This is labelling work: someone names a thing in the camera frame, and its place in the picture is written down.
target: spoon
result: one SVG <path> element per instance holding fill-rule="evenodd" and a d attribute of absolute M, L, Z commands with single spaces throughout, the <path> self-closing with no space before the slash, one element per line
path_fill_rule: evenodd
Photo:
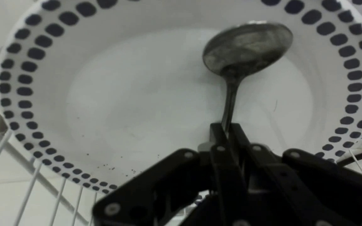
<path fill-rule="evenodd" d="M 277 23 L 244 24 L 214 37 L 204 49 L 207 68 L 225 80 L 227 105 L 222 126 L 229 134 L 237 93 L 246 77 L 278 62 L 293 43 L 293 33 Z"/>

